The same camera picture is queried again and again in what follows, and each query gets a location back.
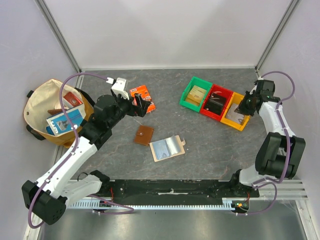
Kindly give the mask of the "brown leather card wallet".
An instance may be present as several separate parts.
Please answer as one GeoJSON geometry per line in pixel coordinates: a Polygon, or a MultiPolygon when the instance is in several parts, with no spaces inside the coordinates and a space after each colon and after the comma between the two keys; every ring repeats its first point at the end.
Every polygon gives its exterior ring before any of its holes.
{"type": "Polygon", "coordinates": [[[134,143],[148,146],[151,142],[154,128],[146,125],[140,125],[133,140],[134,143]]]}

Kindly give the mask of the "beige card holder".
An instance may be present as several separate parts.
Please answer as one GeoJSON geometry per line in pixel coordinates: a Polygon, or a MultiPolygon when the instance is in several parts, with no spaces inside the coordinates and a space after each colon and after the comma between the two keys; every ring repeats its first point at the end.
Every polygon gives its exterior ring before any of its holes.
{"type": "Polygon", "coordinates": [[[181,140],[179,135],[173,135],[151,142],[149,146],[154,162],[159,162],[185,154],[185,144],[186,141],[184,139],[181,140]]]}

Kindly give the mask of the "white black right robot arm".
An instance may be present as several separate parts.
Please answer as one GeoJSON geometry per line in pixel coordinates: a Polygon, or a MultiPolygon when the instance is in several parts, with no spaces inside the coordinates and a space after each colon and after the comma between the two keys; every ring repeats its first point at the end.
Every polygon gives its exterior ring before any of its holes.
{"type": "Polygon", "coordinates": [[[275,89],[273,81],[258,79],[235,109],[245,116],[258,113],[266,129],[254,165],[232,175],[229,191],[235,197],[267,183],[280,184],[284,179],[292,179],[298,170],[306,142],[290,129],[283,113],[283,100],[274,95],[275,89]]]}

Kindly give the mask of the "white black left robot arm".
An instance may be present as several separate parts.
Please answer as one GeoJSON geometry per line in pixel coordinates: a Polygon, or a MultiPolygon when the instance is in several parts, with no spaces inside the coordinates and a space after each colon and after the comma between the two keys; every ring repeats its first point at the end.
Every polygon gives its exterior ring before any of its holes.
{"type": "Polygon", "coordinates": [[[35,182],[22,185],[22,195],[28,209],[28,224],[32,229],[32,215],[52,225],[64,214],[67,207],[84,197],[97,194],[106,196],[110,191],[110,178],[98,170],[84,179],[69,184],[71,177],[112,136],[112,128],[125,116],[144,117],[151,102],[136,93],[128,98],[102,95],[93,107],[93,114],[83,121],[82,129],[67,152],[35,182]]]}

